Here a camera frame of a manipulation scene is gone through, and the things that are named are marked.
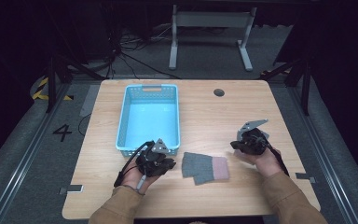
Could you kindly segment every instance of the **wooden table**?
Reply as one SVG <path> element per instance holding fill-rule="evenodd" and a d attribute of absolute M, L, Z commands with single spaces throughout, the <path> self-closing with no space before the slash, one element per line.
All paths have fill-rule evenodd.
<path fill-rule="evenodd" d="M 268 119 L 259 129 L 279 149 L 291 178 L 310 203 L 320 205 L 283 121 L 269 84 L 261 80 L 107 80 L 101 84 L 77 161 L 72 185 L 81 193 L 67 195 L 62 215 L 89 218 L 110 198 L 117 173 L 126 159 L 116 149 L 117 126 L 125 87 L 129 84 L 176 84 L 179 90 L 181 146 L 177 164 L 154 183 L 145 195 L 137 217 L 223 217 L 272 214 L 261 191 L 262 176 L 253 165 L 233 155 L 230 142 L 246 121 Z M 213 94 L 225 92 L 223 97 Z M 195 186 L 182 178 L 184 152 L 226 157 L 230 178 Z"/>

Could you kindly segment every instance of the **person's arm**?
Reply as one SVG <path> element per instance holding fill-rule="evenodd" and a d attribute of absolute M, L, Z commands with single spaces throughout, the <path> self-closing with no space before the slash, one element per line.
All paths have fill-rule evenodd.
<path fill-rule="evenodd" d="M 159 176 L 148 177 L 139 191 L 135 191 L 142 174 L 137 168 L 135 161 L 128 167 L 128 172 L 124 175 L 121 186 L 113 189 L 112 197 L 107 200 L 101 208 L 95 211 L 89 218 L 89 224 L 101 223 L 120 223 L 131 224 L 149 186 L 155 182 Z"/>
<path fill-rule="evenodd" d="M 255 164 L 259 173 L 265 177 L 262 189 L 281 224 L 327 223 L 296 183 L 282 171 L 269 149 L 260 156 L 244 155 L 244 158 Z"/>

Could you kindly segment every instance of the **basket handle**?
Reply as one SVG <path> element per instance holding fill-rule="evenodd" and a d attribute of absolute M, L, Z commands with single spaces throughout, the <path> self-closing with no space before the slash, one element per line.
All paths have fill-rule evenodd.
<path fill-rule="evenodd" d="M 143 91 L 161 91 L 161 84 L 143 84 Z"/>

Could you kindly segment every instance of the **blue plastic basket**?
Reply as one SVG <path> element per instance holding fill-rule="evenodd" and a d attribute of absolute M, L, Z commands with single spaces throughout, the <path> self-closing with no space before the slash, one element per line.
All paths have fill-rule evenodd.
<path fill-rule="evenodd" d="M 173 84 L 126 87 L 117 130 L 116 148 L 131 156 L 146 141 L 164 141 L 169 155 L 180 146 L 178 89 Z"/>

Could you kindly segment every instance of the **yellow and black striped tape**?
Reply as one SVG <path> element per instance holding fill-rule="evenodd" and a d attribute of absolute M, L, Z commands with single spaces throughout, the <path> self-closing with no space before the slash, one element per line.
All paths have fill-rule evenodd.
<path fill-rule="evenodd" d="M 45 88 L 46 84 L 48 84 L 48 77 L 43 78 L 42 81 L 40 82 L 39 86 L 34 92 L 34 95 L 32 96 L 34 100 L 36 99 L 48 100 L 48 95 L 42 95 L 42 90 Z M 74 100 L 74 98 L 75 97 L 73 95 L 65 95 L 63 97 L 63 100 Z"/>

